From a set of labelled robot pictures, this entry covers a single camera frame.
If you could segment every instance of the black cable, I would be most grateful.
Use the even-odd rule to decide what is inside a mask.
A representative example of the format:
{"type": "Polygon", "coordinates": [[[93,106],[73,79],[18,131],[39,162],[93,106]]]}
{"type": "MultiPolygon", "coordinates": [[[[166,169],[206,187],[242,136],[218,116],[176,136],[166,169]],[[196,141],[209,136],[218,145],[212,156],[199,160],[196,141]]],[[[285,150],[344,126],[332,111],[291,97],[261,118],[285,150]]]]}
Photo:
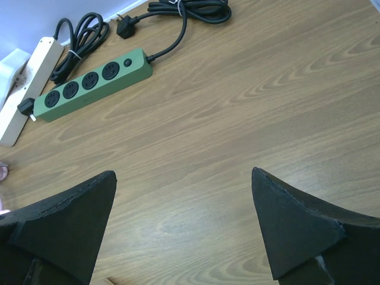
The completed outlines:
{"type": "MultiPolygon", "coordinates": [[[[61,19],[55,29],[54,39],[56,40],[58,40],[59,30],[63,23],[67,23],[69,26],[70,49],[80,58],[96,50],[106,40],[109,34],[108,23],[103,21],[100,14],[91,12],[83,16],[75,31],[69,19],[61,19]],[[98,23],[92,27],[88,27],[94,19],[97,19],[98,23]]],[[[57,86],[63,84],[80,61],[80,58],[74,53],[69,52],[65,59],[53,70],[50,80],[54,81],[57,86]]]]}
{"type": "MultiPolygon", "coordinates": [[[[208,24],[221,24],[231,18],[231,8],[228,6],[228,0],[181,0],[179,9],[182,14],[183,24],[182,30],[176,41],[161,52],[155,53],[147,57],[150,63],[172,51],[183,39],[188,18],[200,20],[208,24]]],[[[169,0],[159,0],[159,2],[151,2],[148,5],[148,13],[133,19],[134,24],[140,20],[157,15],[181,16],[178,11],[178,5],[172,4],[169,0]]]]}

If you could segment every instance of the wooden floor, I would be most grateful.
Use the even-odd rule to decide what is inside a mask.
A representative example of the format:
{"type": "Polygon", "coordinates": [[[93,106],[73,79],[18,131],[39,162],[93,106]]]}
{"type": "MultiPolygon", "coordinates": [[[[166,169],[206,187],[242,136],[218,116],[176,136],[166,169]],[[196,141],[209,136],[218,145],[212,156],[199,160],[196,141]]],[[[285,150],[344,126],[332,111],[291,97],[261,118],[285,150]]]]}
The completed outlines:
{"type": "MultiPolygon", "coordinates": [[[[11,210],[116,172],[94,279],[278,284],[252,200],[254,166],[380,216],[379,12],[364,0],[230,6],[227,24],[191,21],[151,78],[52,123],[29,121],[15,147],[0,148],[11,210]]],[[[180,29],[179,18],[151,18],[131,39],[112,33],[74,76],[137,47],[162,50],[180,29]]]]}

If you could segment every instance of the power outlet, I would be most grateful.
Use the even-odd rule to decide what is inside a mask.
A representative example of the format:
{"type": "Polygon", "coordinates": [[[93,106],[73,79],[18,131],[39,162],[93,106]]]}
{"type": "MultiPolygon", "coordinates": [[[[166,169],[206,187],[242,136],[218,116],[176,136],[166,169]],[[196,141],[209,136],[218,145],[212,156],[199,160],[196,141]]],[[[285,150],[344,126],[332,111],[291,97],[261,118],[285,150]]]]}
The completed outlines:
{"type": "Polygon", "coordinates": [[[142,49],[133,50],[41,95],[34,102],[35,117],[52,122],[150,77],[146,57],[142,49]]]}

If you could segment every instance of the wood grain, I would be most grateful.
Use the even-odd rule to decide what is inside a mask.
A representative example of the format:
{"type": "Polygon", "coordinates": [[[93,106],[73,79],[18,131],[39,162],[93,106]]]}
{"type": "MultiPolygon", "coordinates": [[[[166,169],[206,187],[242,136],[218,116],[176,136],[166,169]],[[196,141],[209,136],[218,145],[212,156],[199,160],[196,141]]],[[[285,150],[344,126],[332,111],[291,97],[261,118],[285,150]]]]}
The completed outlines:
{"type": "MultiPolygon", "coordinates": [[[[0,148],[11,166],[0,194],[12,210],[116,172],[94,279],[277,284],[252,200],[254,166],[380,216],[378,11],[357,0],[230,5],[229,23],[191,21],[151,78],[52,123],[28,122],[15,147],[0,148]]],[[[137,47],[157,52],[180,25],[158,17],[128,40],[112,34],[73,76],[137,47]]]]}

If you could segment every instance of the white casing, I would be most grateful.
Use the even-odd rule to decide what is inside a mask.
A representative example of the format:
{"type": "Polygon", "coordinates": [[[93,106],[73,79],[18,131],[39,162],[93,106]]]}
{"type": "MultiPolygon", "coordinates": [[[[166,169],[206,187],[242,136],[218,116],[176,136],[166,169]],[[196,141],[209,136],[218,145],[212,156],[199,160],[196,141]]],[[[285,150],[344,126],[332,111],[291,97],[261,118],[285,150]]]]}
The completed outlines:
{"type": "Polygon", "coordinates": [[[16,85],[0,111],[0,145],[13,146],[28,119],[17,106],[40,96],[64,47],[52,37],[43,37],[21,74],[26,80],[16,85]]]}
{"type": "Polygon", "coordinates": [[[29,53],[15,49],[0,61],[0,110],[29,58],[29,53]]]}

